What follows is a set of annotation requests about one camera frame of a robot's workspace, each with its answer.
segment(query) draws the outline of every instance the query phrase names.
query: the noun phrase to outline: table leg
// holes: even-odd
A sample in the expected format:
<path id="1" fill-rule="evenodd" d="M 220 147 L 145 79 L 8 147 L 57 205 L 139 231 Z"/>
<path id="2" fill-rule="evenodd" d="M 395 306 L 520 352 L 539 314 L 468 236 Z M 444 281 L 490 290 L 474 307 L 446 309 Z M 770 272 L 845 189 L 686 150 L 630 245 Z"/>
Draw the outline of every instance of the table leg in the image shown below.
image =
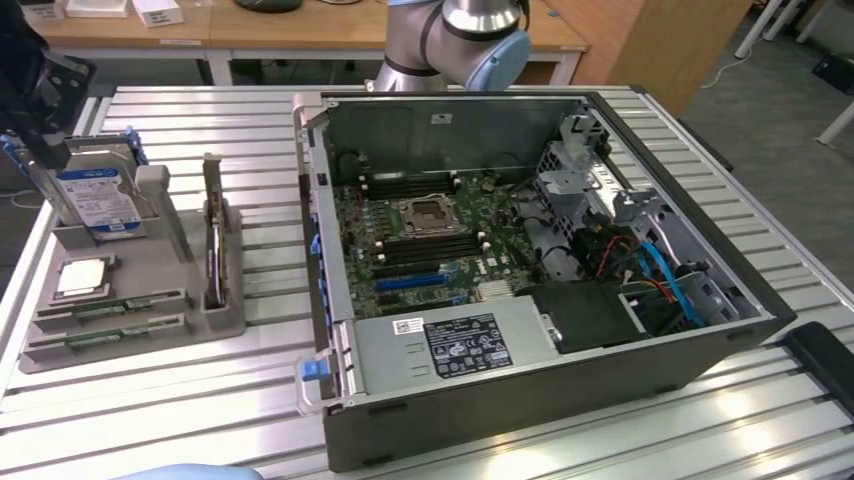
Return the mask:
<path id="1" fill-rule="evenodd" d="M 774 37 L 777 37 L 777 34 L 789 23 L 789 20 L 791 20 L 791 17 L 798 11 L 798 5 L 801 5 L 801 3 L 803 3 L 803 0 L 789 0 L 789 5 L 786 5 L 786 8 L 783 9 L 783 13 L 779 14 L 779 16 L 777 17 L 777 21 L 771 25 L 771 28 L 769 28 L 762 35 L 762 38 L 765 38 L 769 42 L 774 40 Z"/>
<path id="2" fill-rule="evenodd" d="M 213 85 L 217 87 L 231 86 L 235 81 L 231 77 L 231 53 L 227 50 L 212 50 L 205 55 L 208 65 L 211 66 L 211 76 L 213 77 Z"/>
<path id="3" fill-rule="evenodd" d="M 849 125 L 849 123 L 851 123 L 851 121 L 854 121 L 854 102 L 851 102 L 851 105 L 849 105 L 849 108 L 845 109 L 842 115 L 839 115 L 833 121 L 833 123 L 827 127 L 827 130 L 825 130 L 818 136 L 818 143 L 823 143 L 825 145 L 827 145 L 830 142 L 833 142 L 833 139 L 837 137 L 837 135 L 839 135 L 839 132 L 842 132 L 842 129 Z"/>
<path id="4" fill-rule="evenodd" d="M 560 61 L 555 63 L 555 69 L 551 72 L 548 85 L 568 85 L 575 74 L 575 67 L 580 59 L 580 53 L 567 53 L 560 57 Z"/>
<path id="5" fill-rule="evenodd" d="M 815 30 L 815 26 L 818 25 L 822 16 L 825 15 L 825 13 L 827 13 L 827 9 L 830 8 L 830 5 L 835 3 L 835 1 L 837 0 L 827 0 L 825 2 L 825 5 L 822 5 L 822 8 L 818 10 L 818 12 L 815 12 L 810 23 L 806 24 L 806 27 L 803 27 L 803 30 L 801 30 L 801 35 L 798 35 L 798 38 L 795 39 L 798 43 L 806 42 L 806 39 L 810 38 L 810 33 L 813 33 L 813 30 Z"/>
<path id="6" fill-rule="evenodd" d="M 747 32 L 747 36 L 745 37 L 742 44 L 738 46 L 738 50 L 735 50 L 735 58 L 745 58 L 747 56 L 747 51 L 757 42 L 762 30 L 765 30 L 765 26 L 771 21 L 771 17 L 774 16 L 774 12 L 779 8 L 781 3 L 783 3 L 783 0 L 769 0 L 769 4 L 765 6 L 765 10 L 762 10 L 762 15 L 759 15 L 759 20 L 753 24 L 753 28 L 750 29 L 750 32 Z"/>

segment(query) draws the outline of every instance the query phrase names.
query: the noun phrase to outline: black bracket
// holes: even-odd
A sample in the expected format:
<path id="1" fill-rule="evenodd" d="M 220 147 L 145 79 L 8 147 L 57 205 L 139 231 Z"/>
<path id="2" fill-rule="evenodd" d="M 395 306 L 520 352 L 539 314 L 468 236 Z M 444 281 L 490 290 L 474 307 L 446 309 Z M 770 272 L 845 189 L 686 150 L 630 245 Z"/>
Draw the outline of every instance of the black bracket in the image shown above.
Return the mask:
<path id="1" fill-rule="evenodd" d="M 854 415 L 854 353 L 818 322 L 791 329 L 783 338 L 783 345 L 833 398 Z"/>

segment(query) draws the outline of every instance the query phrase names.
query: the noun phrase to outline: barcode sticker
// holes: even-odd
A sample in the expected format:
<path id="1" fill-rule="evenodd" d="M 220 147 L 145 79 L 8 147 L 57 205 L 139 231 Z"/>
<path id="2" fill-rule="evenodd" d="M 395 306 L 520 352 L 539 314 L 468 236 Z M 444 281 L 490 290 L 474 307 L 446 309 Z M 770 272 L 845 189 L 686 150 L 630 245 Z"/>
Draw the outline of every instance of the barcode sticker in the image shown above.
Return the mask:
<path id="1" fill-rule="evenodd" d="M 424 319 L 420 317 L 395 320 L 391 324 L 395 327 L 395 335 L 406 335 L 407 333 L 424 331 Z"/>

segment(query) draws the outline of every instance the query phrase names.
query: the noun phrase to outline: warning label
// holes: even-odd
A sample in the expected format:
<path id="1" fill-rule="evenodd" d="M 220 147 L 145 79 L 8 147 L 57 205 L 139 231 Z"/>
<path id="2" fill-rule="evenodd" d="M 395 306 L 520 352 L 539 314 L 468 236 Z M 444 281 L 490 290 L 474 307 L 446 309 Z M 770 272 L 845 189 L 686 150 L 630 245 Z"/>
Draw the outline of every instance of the warning label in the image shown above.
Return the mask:
<path id="1" fill-rule="evenodd" d="M 504 338 L 491 313 L 426 323 L 424 335 L 436 373 L 442 378 L 512 365 Z"/>

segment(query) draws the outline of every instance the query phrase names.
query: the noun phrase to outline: aluminum table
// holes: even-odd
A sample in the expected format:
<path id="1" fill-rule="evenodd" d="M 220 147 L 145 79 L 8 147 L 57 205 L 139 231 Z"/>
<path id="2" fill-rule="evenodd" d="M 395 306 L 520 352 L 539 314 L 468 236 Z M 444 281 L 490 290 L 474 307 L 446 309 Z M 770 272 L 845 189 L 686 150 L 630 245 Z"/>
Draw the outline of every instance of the aluminum table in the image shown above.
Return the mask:
<path id="1" fill-rule="evenodd" d="M 320 418 L 299 416 L 294 392 L 292 362 L 314 351 L 290 115 L 294 92 L 306 88 L 120 88 L 87 102 L 77 133 L 133 125 L 149 160 L 169 167 L 180 210 L 201 206 L 201 154 L 224 155 L 227 196 L 244 214 L 248 330 L 21 374 L 37 290 L 28 285 L 40 283 L 55 247 L 43 208 L 0 303 L 0 475 L 108 478 L 173 463 L 251 466 L 266 478 L 306 480 L 842 478 L 854 471 L 851 418 L 773 339 L 680 391 L 376 469 L 330 472 Z M 821 321 L 850 346 L 851 292 L 652 98 L 599 90 L 798 311 L 797 324 Z M 612 158 L 643 186 L 616 145 Z"/>

